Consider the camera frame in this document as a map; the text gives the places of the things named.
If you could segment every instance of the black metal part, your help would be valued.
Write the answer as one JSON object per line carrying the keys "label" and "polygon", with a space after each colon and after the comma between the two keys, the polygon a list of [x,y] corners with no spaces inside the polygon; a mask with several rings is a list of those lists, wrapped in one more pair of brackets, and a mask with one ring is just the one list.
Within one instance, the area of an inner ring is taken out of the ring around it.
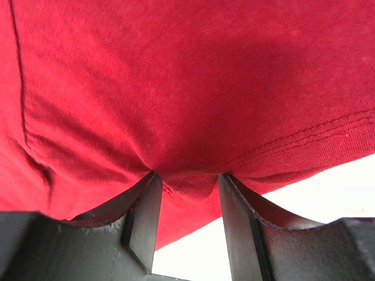
{"label": "black metal part", "polygon": [[[219,176],[219,188],[233,281],[375,280],[374,218],[322,225],[233,176]],[[0,213],[0,280],[180,280],[150,274],[161,198],[161,179],[150,173],[72,221]]]}
{"label": "black metal part", "polygon": [[233,281],[375,280],[374,218],[321,225],[276,206],[233,176],[219,176],[219,188]]}
{"label": "black metal part", "polygon": [[134,225],[138,225],[137,221],[140,220],[150,222],[151,228],[148,231],[147,225],[143,228],[133,227],[135,233],[146,242],[137,239],[131,241],[134,241],[133,249],[137,254],[140,252],[136,242],[148,247],[147,251],[141,252],[141,257],[148,262],[148,266],[151,261],[152,266],[161,192],[159,176],[150,173],[130,190],[74,221],[56,221],[37,213],[1,214],[0,261],[4,270],[0,280],[151,280],[148,279],[151,275],[147,275],[132,258],[134,253],[123,249],[121,239],[126,230],[126,213],[140,210],[140,215],[135,216]]}
{"label": "black metal part", "polygon": [[152,263],[158,232],[160,206],[162,200],[162,182],[160,178],[155,185],[158,188],[147,189],[137,205],[127,214],[122,245],[151,274]]}

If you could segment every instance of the stitched seam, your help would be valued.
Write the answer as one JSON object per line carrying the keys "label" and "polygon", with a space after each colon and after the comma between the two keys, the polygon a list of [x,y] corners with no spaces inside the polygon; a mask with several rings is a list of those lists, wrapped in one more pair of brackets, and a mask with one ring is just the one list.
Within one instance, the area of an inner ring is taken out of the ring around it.
{"label": "stitched seam", "polygon": [[[251,151],[249,151],[249,152],[243,153],[242,155],[240,155],[239,157],[236,157],[235,159],[231,160],[231,161],[228,162],[227,164],[225,164],[225,165],[223,165],[223,166],[220,166],[219,168],[216,168],[216,169],[214,169],[214,170],[211,170],[209,173],[219,172],[221,169],[223,169],[223,168],[227,167],[228,165],[232,164],[233,162],[239,160],[239,158],[242,158],[242,157],[244,157],[245,155],[248,155],[248,154],[250,154],[250,153],[253,153],[253,152],[255,152],[256,150],[259,150],[259,149],[261,149],[261,148],[263,148],[263,147],[265,147],[265,146],[268,146],[268,145],[270,145],[270,144],[273,144],[273,143],[275,143],[275,142],[278,142],[278,141],[281,141],[281,140],[284,140],[284,139],[289,139],[289,138],[291,138],[291,137],[293,137],[293,136],[295,136],[295,135],[297,135],[297,134],[299,134],[299,133],[303,133],[303,132],[306,132],[306,131],[311,130],[311,129],[319,128],[319,127],[324,126],[324,125],[333,124],[333,123],[335,123],[335,122],[337,122],[337,121],[341,121],[342,119],[345,119],[345,118],[350,117],[350,116],[355,116],[355,115],[365,114],[365,113],[369,113],[369,112],[373,112],[373,111],[374,111],[374,110],[371,109],[371,110],[367,110],[367,111],[357,112],[357,113],[355,113],[355,114],[349,114],[349,115],[346,115],[346,116],[341,117],[341,118],[339,118],[339,119],[336,119],[336,120],[334,120],[334,121],[326,122],[326,123],[320,124],[320,125],[318,125],[318,126],[311,127],[311,128],[309,128],[309,129],[304,129],[304,130],[299,131],[299,132],[297,132],[297,133],[295,133],[295,134],[293,134],[293,135],[291,135],[291,136],[283,137],[283,138],[280,138],[280,139],[274,140],[274,141],[272,141],[272,142],[270,142],[270,143],[266,143],[265,145],[262,145],[262,146],[260,146],[260,147],[258,147],[258,148],[255,148],[255,149],[253,149],[253,150],[251,150]],[[234,168],[234,167],[237,167],[238,165],[240,165],[240,164],[242,164],[242,163],[245,163],[245,162],[247,162],[247,161],[249,161],[249,160],[251,160],[251,159],[253,159],[253,158],[259,157],[259,156],[261,156],[261,155],[263,155],[263,154],[265,154],[265,153],[267,153],[267,152],[270,152],[270,151],[276,150],[276,149],[278,149],[278,148],[281,148],[281,147],[284,147],[284,146],[288,146],[288,145],[291,145],[291,144],[293,144],[293,143],[297,143],[297,142],[300,142],[300,141],[304,141],[304,140],[306,140],[306,139],[308,139],[308,138],[311,138],[311,137],[314,137],[314,136],[319,136],[319,135],[322,135],[322,134],[327,133],[327,132],[335,131],[335,130],[340,129],[340,128],[342,128],[342,127],[345,127],[345,126],[348,126],[348,125],[352,125],[352,124],[354,124],[354,123],[357,123],[357,122],[360,122],[360,121],[363,121],[363,120],[369,120],[369,121],[371,121],[372,119],[373,119],[372,117],[364,117],[364,118],[361,118],[361,119],[355,120],[355,121],[353,121],[353,122],[349,122],[349,123],[343,124],[343,125],[341,125],[341,126],[338,126],[338,127],[332,128],[332,129],[329,129],[329,130],[327,130],[327,131],[323,131],[323,132],[320,132],[320,133],[317,133],[317,134],[314,134],[314,135],[307,136],[307,137],[302,138],[302,139],[295,140],[295,141],[290,142],[290,143],[286,143],[286,144],[281,145],[281,146],[277,146],[277,147],[275,147],[275,148],[272,148],[272,149],[266,150],[266,151],[264,151],[264,152],[261,152],[261,153],[255,155],[255,156],[253,156],[253,157],[250,157],[250,158],[248,158],[248,159],[246,159],[246,160],[242,160],[241,162],[236,163],[236,164],[233,166],[233,168]],[[364,124],[364,125],[360,125],[360,126],[365,126],[365,125],[368,125],[368,124],[373,124],[373,122],[366,122],[366,124]],[[331,138],[331,137],[333,137],[333,136],[335,136],[335,135],[339,135],[339,133],[338,133],[338,134],[331,135],[331,136],[328,136],[327,138]],[[323,138],[323,139],[320,139],[320,140],[316,140],[316,141],[314,141],[314,142],[322,141],[322,140],[327,139],[327,138]],[[185,178],[182,180],[182,182],[181,182],[181,184],[179,185],[179,187],[177,188],[177,190],[181,189],[181,188],[184,187],[184,186],[189,185],[190,182],[191,182],[191,180],[189,180],[189,179],[192,179],[192,180],[193,180],[193,179],[195,179],[197,176],[198,176],[198,174],[190,174],[190,175],[188,175],[187,177],[185,177]]]}
{"label": "stitched seam", "polygon": [[16,24],[16,16],[14,12],[13,7],[13,0],[9,0],[9,7],[11,9],[11,17],[12,17],[12,23],[14,28],[14,35],[16,39],[16,46],[17,46],[17,60],[18,60],[18,68],[19,68],[19,77],[21,81],[21,119],[22,119],[22,130],[23,130],[23,139],[25,141],[25,144],[28,148],[30,148],[28,143],[28,135],[26,133],[26,121],[25,121],[25,75],[23,73],[23,65],[21,61],[21,44],[19,43],[19,34],[17,30],[17,24]]}
{"label": "stitched seam", "polygon": [[[350,129],[357,129],[357,128],[364,127],[364,126],[371,125],[371,124],[374,124],[374,122],[366,122],[365,124],[360,124],[360,125],[358,125],[358,126],[351,127]],[[307,143],[302,143],[302,144],[300,144],[300,145],[296,145],[296,146],[294,146],[293,148],[290,148],[290,149],[284,149],[284,150],[280,150],[280,151],[276,151],[276,152],[274,152],[274,153],[272,153],[272,154],[269,154],[269,155],[266,155],[266,156],[264,156],[264,157],[262,157],[262,158],[255,159],[255,160],[253,160],[253,161],[251,161],[251,162],[248,162],[249,160],[251,160],[251,159],[254,158],[254,157],[251,157],[251,158],[249,158],[249,159],[247,159],[247,160],[241,161],[240,163],[236,164],[235,166],[233,166],[233,168],[235,168],[235,167],[243,167],[243,166],[245,166],[245,165],[247,165],[247,164],[249,164],[249,163],[255,163],[255,162],[257,162],[257,161],[263,160],[263,159],[265,159],[265,158],[268,158],[268,157],[270,157],[270,156],[276,155],[276,154],[278,154],[278,153],[285,152],[285,151],[288,151],[288,150],[292,150],[292,149],[295,149],[295,148],[298,148],[298,147],[301,147],[301,146],[310,145],[310,144],[315,143],[315,142],[324,141],[325,139],[329,139],[329,138],[331,138],[331,137],[333,137],[333,136],[338,136],[338,135],[340,135],[340,134],[341,134],[341,133],[335,133],[335,134],[333,134],[333,135],[327,136],[327,137],[322,138],[322,139],[317,139],[317,140],[312,140],[312,141],[307,142]]]}

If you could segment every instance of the red t-shirt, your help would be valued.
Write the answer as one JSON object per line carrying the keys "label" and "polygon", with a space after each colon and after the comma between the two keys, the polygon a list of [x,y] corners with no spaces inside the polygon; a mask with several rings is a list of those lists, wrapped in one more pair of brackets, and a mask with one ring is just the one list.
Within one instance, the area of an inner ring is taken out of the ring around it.
{"label": "red t-shirt", "polygon": [[158,248],[375,152],[375,4],[0,0],[0,209],[71,219],[150,170]]}

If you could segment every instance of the black metal bracket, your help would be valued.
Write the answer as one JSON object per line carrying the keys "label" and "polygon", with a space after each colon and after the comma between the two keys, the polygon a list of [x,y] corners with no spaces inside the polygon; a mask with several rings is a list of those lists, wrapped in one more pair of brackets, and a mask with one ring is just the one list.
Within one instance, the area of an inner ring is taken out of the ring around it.
{"label": "black metal bracket", "polygon": [[[233,176],[220,175],[219,189],[233,281],[375,280],[375,219],[321,225]],[[72,221],[0,213],[0,280],[178,280],[151,273],[161,199],[150,173]]]}

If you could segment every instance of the red fabric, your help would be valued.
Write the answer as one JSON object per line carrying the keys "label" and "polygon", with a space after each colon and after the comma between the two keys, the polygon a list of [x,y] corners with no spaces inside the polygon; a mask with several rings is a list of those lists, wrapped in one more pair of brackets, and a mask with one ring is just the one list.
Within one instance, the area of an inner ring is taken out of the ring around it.
{"label": "red fabric", "polygon": [[375,151],[372,0],[0,0],[0,208],[71,219],[150,170],[158,248]]}

